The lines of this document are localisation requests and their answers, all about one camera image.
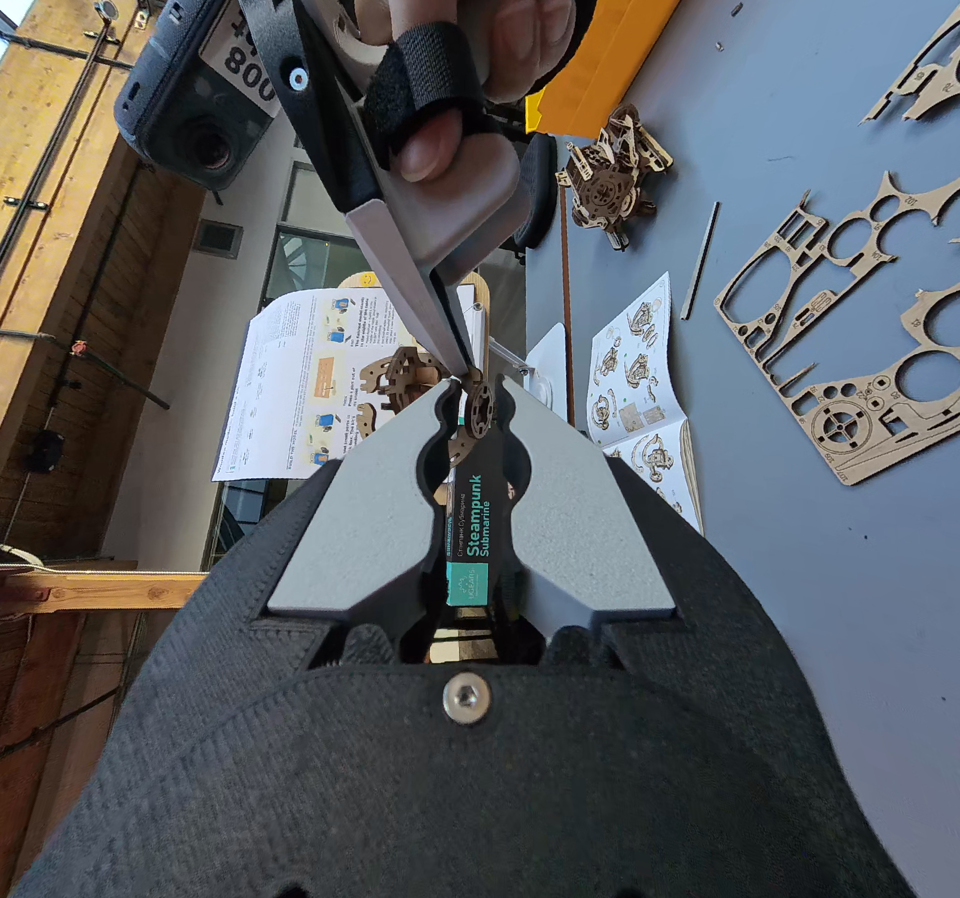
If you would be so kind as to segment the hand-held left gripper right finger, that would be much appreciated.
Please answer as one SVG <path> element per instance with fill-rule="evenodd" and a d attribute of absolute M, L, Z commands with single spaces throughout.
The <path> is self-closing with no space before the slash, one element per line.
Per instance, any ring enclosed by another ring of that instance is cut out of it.
<path fill-rule="evenodd" d="M 496 383 L 519 613 L 543 635 L 671 616 L 675 602 L 605 454 L 527 390 Z"/>

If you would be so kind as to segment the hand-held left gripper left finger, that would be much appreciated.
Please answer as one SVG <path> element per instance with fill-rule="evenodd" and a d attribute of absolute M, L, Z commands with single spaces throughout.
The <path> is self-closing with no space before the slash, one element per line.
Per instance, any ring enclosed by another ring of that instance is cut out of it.
<path fill-rule="evenodd" d="M 272 615 L 412 627 L 443 549 L 461 383 L 441 380 L 341 461 L 267 603 Z"/>

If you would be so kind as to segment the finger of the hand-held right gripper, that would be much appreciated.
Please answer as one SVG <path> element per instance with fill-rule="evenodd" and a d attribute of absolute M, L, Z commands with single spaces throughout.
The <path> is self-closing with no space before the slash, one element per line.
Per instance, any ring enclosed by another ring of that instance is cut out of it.
<path fill-rule="evenodd" d="M 457 288 L 416 266 L 386 203 L 370 200 L 344 218 L 411 335 L 454 376 L 480 368 Z"/>

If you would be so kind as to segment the dark wooden model frame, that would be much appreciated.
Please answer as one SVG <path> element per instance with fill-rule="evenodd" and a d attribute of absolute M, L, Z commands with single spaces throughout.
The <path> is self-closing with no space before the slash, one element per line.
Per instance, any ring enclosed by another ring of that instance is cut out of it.
<path fill-rule="evenodd" d="M 479 370 L 470 368 L 469 372 L 464 386 L 466 392 L 475 380 L 485 380 Z M 391 356 L 367 365 L 359 374 L 359 390 L 364 395 L 379 396 L 382 401 L 370 403 L 364 400 L 356 405 L 356 430 L 360 438 L 366 439 L 374 433 L 380 411 L 399 414 L 450 376 L 438 358 L 416 345 L 401 346 Z M 468 438 L 464 427 L 457 430 L 448 442 L 452 469 L 466 459 L 476 442 Z"/>

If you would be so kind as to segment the small wooden wheel part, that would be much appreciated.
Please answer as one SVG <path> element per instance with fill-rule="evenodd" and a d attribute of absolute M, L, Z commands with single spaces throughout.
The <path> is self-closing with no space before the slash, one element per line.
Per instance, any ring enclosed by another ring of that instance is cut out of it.
<path fill-rule="evenodd" d="M 486 380 L 475 380 L 466 394 L 463 430 L 469 439 L 479 441 L 486 436 L 495 422 L 495 392 Z"/>

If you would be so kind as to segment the assembled wooden model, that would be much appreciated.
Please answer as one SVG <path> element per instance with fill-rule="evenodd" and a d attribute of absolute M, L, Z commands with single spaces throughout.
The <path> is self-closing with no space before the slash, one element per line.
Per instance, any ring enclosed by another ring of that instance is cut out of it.
<path fill-rule="evenodd" d="M 566 148 L 569 160 L 556 173 L 556 181 L 572 191 L 573 222 L 603 231 L 614 250 L 626 251 L 627 222 L 657 211 L 642 183 L 648 175 L 672 167 L 673 157 L 642 126 L 632 103 L 624 103 L 610 114 L 593 143 L 580 147 L 568 141 Z"/>

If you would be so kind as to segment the large wooden parts sheet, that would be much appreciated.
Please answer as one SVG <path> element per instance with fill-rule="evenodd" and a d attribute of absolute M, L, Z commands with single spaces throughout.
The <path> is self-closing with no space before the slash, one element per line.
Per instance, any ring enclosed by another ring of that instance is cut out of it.
<path fill-rule="evenodd" d="M 901 190 L 891 172 L 883 173 L 870 204 L 832 227 L 811 212 L 806 192 L 786 219 L 729 280 L 713 305 L 724 324 L 790 412 L 836 478 L 853 486 L 958 434 L 958 391 L 919 400 L 902 387 L 902 372 L 916 359 L 948 352 L 910 352 L 866 376 L 812 383 L 796 388 L 813 364 L 796 375 L 776 377 L 775 362 L 878 269 L 898 260 L 883 239 L 890 226 L 923 213 L 937 227 L 958 200 L 959 180 L 923 193 Z M 736 291 L 769 256 L 787 261 L 786 286 L 762 314 L 737 320 L 731 312 Z"/>

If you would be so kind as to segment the narrow wooden parts sheet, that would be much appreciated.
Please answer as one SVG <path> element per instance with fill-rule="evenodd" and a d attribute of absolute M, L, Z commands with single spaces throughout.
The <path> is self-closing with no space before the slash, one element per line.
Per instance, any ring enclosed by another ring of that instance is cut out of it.
<path fill-rule="evenodd" d="M 917 121 L 959 94 L 959 7 L 939 26 L 860 121 L 876 121 L 888 107 L 911 99 L 902 121 Z"/>

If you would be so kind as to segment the dark glass window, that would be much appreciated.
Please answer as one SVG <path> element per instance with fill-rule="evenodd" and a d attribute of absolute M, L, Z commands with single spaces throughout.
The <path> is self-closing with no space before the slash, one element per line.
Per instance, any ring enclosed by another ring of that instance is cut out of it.
<path fill-rule="evenodd" d="M 297 232 L 280 226 L 274 234 L 257 311 L 274 300 L 309 288 L 336 287 L 370 269 L 359 247 L 337 235 Z M 300 485 L 287 479 L 244 479 L 218 483 L 206 545 L 201 556 L 212 568 L 256 524 Z"/>

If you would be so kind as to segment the black and teal kit box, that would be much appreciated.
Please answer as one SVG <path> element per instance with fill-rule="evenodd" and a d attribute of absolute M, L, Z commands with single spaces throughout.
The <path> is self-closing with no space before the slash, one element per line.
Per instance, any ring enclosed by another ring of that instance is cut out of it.
<path fill-rule="evenodd" d="M 446 545 L 446 603 L 491 604 L 498 579 L 509 507 L 508 482 L 497 452 L 477 446 L 453 472 Z"/>

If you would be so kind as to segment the white instruction sheet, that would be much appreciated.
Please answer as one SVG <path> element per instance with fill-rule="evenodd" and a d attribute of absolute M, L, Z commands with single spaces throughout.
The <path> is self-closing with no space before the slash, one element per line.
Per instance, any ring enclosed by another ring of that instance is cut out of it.
<path fill-rule="evenodd" d="M 274 300 L 247 326 L 212 480 L 306 479 L 342 459 L 364 440 L 356 405 L 382 401 L 360 392 L 361 370 L 406 345 L 420 347 L 382 289 Z"/>

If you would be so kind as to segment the black office chair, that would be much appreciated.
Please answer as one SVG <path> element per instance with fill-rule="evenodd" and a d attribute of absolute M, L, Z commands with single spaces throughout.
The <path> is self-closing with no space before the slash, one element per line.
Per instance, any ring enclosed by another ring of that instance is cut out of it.
<path fill-rule="evenodd" d="M 510 239 L 514 256 L 521 265 L 530 248 L 538 247 L 549 231 L 557 209 L 557 145 L 552 136 L 535 133 L 520 162 L 520 180 L 530 197 L 524 221 Z"/>

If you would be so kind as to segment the white lamp base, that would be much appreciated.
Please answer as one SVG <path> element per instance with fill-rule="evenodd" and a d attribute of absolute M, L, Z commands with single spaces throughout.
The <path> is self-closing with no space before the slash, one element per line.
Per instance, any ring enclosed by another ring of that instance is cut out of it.
<path fill-rule="evenodd" d="M 564 421 L 570 416 L 566 344 L 566 327 L 557 323 L 527 352 L 529 368 L 523 376 L 524 388 Z"/>

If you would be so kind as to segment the open instruction booklet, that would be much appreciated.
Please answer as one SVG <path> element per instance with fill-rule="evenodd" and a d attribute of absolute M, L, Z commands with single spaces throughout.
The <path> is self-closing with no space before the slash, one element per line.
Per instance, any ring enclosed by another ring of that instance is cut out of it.
<path fill-rule="evenodd" d="M 690 423 L 668 368 L 670 321 L 665 273 L 594 336 L 587 433 L 702 533 Z"/>

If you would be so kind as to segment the black pipe with red valve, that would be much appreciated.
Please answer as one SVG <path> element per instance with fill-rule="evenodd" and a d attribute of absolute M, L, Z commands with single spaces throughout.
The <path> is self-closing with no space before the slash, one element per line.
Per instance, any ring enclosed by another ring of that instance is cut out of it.
<path fill-rule="evenodd" d="M 91 363 L 93 366 L 97 367 L 101 371 L 107 373 L 116 381 L 118 381 L 122 386 L 136 391 L 139 395 L 143 396 L 147 400 L 150 400 L 152 403 L 157 405 L 163 410 L 169 410 L 171 405 L 166 401 L 159 398 L 148 388 L 142 386 L 141 384 L 136 383 L 135 381 L 128 378 L 124 375 L 119 369 L 114 367 L 114 365 L 108 363 L 100 355 L 90 350 L 90 345 L 83 339 L 73 341 L 71 343 L 66 342 L 65 340 L 59 339 L 53 334 L 45 332 L 30 332 L 17 329 L 1 329 L 1 337 L 7 339 L 16 339 L 30 342 L 45 342 L 54 348 L 58 349 L 61 352 L 64 352 L 68 357 L 75 358 L 81 361 L 86 361 Z"/>

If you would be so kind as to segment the thin grey stick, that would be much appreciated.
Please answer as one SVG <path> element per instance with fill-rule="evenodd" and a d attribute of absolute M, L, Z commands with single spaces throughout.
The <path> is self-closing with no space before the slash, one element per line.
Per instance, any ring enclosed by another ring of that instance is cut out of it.
<path fill-rule="evenodd" d="M 714 237 L 714 230 L 719 215 L 719 211 L 722 207 L 720 201 L 715 201 L 711 207 L 709 218 L 707 220 L 703 235 L 702 242 L 698 252 L 698 256 L 694 263 L 693 271 L 691 274 L 691 279 L 689 282 L 689 287 L 686 292 L 686 298 L 683 301 L 680 316 L 679 318 L 682 321 L 687 321 L 690 318 L 693 304 L 698 292 L 700 282 L 702 280 L 703 270 L 707 261 L 707 256 L 709 255 L 709 250 Z"/>

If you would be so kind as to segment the wooden sheet with round cutouts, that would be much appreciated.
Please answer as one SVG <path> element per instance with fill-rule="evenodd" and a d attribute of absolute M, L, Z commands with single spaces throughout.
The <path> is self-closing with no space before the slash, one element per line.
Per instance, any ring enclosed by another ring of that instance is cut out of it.
<path fill-rule="evenodd" d="M 958 357 L 958 303 L 958 283 L 940 291 L 918 291 L 901 324 L 920 350 Z"/>

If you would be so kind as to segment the grey wall vent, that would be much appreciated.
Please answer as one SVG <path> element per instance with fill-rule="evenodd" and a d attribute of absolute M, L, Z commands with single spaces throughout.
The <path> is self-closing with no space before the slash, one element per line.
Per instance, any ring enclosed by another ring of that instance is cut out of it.
<path fill-rule="evenodd" d="M 224 259 L 236 259 L 242 243 L 244 229 L 240 226 L 200 219 L 191 250 Z"/>

